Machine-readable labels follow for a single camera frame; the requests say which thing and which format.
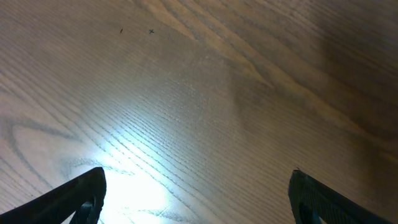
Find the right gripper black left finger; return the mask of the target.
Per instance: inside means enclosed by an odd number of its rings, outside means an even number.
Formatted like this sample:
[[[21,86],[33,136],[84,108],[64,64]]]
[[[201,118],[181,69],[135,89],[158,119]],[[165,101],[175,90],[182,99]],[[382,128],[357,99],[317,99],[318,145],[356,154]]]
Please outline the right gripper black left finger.
[[[1,223],[71,223],[97,224],[106,195],[102,167],[64,183],[46,194],[1,215]]]

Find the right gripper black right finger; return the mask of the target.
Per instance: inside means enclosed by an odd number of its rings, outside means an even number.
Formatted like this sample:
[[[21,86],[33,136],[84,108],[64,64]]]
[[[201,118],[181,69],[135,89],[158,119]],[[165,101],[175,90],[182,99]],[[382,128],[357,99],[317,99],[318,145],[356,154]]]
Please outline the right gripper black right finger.
[[[288,195],[296,223],[391,224],[299,169],[292,172]]]

